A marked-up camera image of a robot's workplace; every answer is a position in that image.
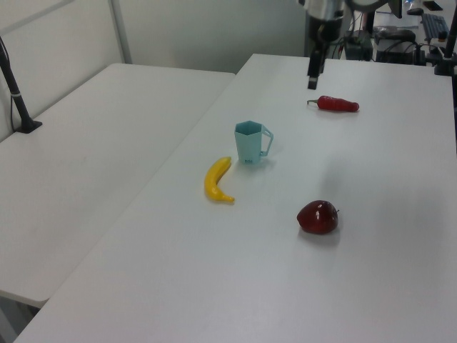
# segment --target light blue cup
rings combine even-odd
[[[262,151],[262,135],[270,137],[268,148]],[[264,125],[254,121],[245,121],[235,126],[236,149],[238,158],[244,164],[256,164],[261,157],[268,155],[273,134]]]

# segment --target white partition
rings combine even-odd
[[[253,53],[303,56],[306,16],[296,0],[113,3],[134,64],[236,73]]]
[[[20,6],[24,2],[40,4],[28,9]],[[110,0],[0,0],[0,12],[0,19],[16,20],[3,23],[0,35],[31,116],[109,64],[122,61]],[[9,104],[0,74],[0,141],[11,133]],[[15,107],[14,113],[18,126]]]

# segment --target monitor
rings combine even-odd
[[[397,18],[401,18],[401,7],[403,0],[388,0],[388,6],[391,8],[392,14]]]

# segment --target yellow banana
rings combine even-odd
[[[229,170],[231,166],[231,157],[222,157],[218,159],[208,170],[205,176],[205,192],[206,195],[218,202],[234,202],[235,198],[225,195],[217,183],[221,177]]]

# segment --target red pepper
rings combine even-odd
[[[331,96],[321,96],[317,100],[308,100],[308,104],[314,102],[319,109],[327,111],[341,111],[341,112],[357,112],[358,104],[344,99],[332,98]]]

